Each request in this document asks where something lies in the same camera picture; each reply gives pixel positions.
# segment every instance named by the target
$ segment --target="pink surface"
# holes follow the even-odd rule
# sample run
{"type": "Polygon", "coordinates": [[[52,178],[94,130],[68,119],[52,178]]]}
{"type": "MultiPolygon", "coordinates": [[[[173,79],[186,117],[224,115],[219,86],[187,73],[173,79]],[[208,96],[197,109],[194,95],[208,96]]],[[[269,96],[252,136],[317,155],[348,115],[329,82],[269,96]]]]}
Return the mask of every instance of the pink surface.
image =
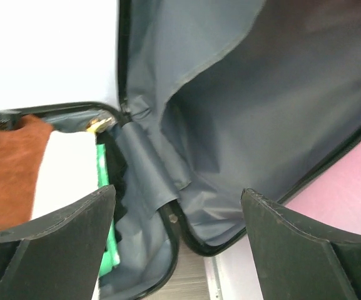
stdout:
{"type": "Polygon", "coordinates": [[[361,234],[361,143],[301,191],[287,208],[361,234]]]}

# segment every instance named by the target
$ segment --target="folded clothes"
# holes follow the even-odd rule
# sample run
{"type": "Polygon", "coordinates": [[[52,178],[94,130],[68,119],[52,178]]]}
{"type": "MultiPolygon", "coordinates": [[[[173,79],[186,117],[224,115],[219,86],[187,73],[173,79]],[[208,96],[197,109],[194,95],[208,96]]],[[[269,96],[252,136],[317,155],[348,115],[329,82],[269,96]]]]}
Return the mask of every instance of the folded clothes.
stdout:
{"type": "MultiPolygon", "coordinates": [[[[48,138],[42,151],[22,145],[24,154],[18,155],[19,151],[15,151],[1,160],[4,164],[0,164],[0,230],[49,214],[98,189],[95,135],[53,131],[48,133],[48,138]]],[[[5,145],[6,139],[1,141],[0,144],[5,145]]]]}
{"type": "Polygon", "coordinates": [[[22,117],[17,130],[0,131],[0,230],[31,219],[34,191],[53,127],[22,117]]]}

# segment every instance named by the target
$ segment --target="floor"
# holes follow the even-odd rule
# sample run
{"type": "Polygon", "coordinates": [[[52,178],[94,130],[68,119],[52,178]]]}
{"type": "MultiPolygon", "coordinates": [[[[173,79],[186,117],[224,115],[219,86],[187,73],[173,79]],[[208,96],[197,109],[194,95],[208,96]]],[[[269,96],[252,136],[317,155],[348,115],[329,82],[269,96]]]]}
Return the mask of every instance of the floor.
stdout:
{"type": "Polygon", "coordinates": [[[204,260],[180,244],[179,261],[168,283],[148,300],[209,300],[204,260]]]}

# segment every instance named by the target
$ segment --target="zipper pull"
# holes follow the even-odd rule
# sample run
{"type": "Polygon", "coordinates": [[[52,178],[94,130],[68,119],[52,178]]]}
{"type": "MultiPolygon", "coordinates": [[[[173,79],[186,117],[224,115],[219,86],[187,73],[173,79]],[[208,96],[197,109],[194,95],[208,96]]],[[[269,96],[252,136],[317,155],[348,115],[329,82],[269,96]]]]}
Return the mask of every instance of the zipper pull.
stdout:
{"type": "Polygon", "coordinates": [[[6,110],[0,111],[0,130],[15,130],[17,123],[22,118],[20,111],[6,110]]]}
{"type": "Polygon", "coordinates": [[[129,106],[127,105],[127,103],[128,103],[128,98],[126,97],[123,99],[123,101],[120,105],[121,113],[123,116],[123,119],[121,120],[122,121],[121,126],[125,125],[126,123],[131,122],[131,110],[130,110],[129,106]]]}
{"type": "Polygon", "coordinates": [[[98,116],[90,120],[86,126],[89,133],[102,133],[111,129],[117,123],[115,117],[108,111],[100,111],[98,116]]]}

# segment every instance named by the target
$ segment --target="gray fabric flap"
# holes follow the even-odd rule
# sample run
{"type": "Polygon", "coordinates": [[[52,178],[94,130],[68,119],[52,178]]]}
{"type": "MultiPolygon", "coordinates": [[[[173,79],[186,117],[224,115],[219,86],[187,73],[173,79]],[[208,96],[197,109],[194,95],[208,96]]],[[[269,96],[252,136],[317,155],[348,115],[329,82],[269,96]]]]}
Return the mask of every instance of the gray fabric flap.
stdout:
{"type": "Polygon", "coordinates": [[[152,217],[140,205],[147,201],[138,187],[135,168],[129,165],[122,203],[128,213],[115,224],[122,234],[118,243],[120,264],[100,279],[102,300],[129,300],[163,280],[169,272],[173,253],[161,216],[152,217]]]}
{"type": "Polygon", "coordinates": [[[128,104],[148,132],[176,186],[190,183],[185,162],[161,133],[166,103],[184,84],[223,59],[253,26],[264,0],[134,0],[128,104]]]}
{"type": "Polygon", "coordinates": [[[124,125],[117,143],[128,164],[134,168],[135,180],[144,195],[143,199],[148,200],[141,203],[149,217],[158,208],[179,198],[168,171],[140,125],[135,122],[124,125]]]}

